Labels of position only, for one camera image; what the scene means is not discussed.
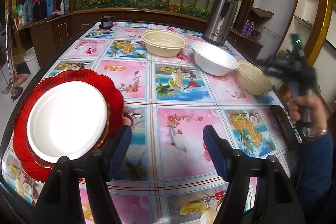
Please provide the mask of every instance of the thermos handle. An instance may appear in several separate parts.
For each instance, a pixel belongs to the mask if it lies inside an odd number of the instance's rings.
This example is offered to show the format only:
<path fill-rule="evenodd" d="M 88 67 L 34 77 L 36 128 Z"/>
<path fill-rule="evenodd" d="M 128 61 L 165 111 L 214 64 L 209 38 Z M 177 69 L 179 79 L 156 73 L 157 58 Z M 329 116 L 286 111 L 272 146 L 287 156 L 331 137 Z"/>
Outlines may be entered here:
<path fill-rule="evenodd" d="M 224 6 L 223 6 L 223 9 L 222 9 L 222 12 L 221 12 L 221 17 L 225 17 L 226 14 L 227 14 L 227 11 L 229 10 L 230 8 L 230 3 L 231 3 L 231 0 L 225 0 L 225 3 L 224 3 Z"/>

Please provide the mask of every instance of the human hand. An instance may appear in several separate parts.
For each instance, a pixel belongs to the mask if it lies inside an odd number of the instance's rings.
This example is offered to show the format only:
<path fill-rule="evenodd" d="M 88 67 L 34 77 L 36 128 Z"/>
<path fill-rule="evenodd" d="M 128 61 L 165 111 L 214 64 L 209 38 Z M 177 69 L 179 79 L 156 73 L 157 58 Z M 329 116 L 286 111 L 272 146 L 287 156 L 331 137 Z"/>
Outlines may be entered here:
<path fill-rule="evenodd" d="M 327 118 L 322 101 L 317 95 L 307 95 L 296 97 L 289 101 L 289 116 L 291 122 L 296 124 L 301 119 L 299 113 L 299 106 L 306 106 L 311 108 L 313 128 L 311 135 L 319 134 L 322 130 L 327 129 Z"/>

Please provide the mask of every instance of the blue gripper pad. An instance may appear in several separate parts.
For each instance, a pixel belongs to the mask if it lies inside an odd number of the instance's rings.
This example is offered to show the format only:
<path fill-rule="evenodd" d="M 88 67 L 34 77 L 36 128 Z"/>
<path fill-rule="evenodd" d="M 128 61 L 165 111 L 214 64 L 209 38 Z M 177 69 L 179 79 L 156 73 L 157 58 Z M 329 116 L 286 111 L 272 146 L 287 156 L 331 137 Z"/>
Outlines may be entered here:
<path fill-rule="evenodd" d="M 117 145 L 109 160 L 109 170 L 108 170 L 109 181 L 117 177 L 121 165 L 124 161 L 128 147 L 131 143 L 131 139 L 132 139 L 131 128 L 129 126 L 123 126 L 118 135 L 114 139 L 114 141 L 117 142 Z"/>
<path fill-rule="evenodd" d="M 203 141 L 208 149 L 211 160 L 217 174 L 225 181 L 230 181 L 231 156 L 232 150 L 227 140 L 221 139 L 212 125 L 208 124 L 203 129 Z"/>

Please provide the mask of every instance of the blue bottle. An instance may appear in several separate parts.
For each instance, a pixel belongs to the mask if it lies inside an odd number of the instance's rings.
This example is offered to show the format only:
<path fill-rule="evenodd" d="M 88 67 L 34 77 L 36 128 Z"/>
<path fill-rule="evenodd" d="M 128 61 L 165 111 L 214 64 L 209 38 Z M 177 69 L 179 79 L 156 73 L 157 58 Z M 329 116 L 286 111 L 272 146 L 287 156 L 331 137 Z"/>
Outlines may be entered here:
<path fill-rule="evenodd" d="M 47 0 L 47 17 L 50 17 L 54 12 L 53 0 Z"/>

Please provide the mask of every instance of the white bucket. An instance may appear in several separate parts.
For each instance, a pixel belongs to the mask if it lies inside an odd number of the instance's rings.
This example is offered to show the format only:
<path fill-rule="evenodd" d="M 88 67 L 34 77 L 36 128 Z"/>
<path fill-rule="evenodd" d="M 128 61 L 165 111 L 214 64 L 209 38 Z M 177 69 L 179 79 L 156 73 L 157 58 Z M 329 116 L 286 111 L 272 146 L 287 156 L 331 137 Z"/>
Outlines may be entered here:
<path fill-rule="evenodd" d="M 40 65 L 37 61 L 34 47 L 26 51 L 25 54 L 23 55 L 23 58 L 27 63 L 31 76 L 34 77 L 40 70 Z"/>

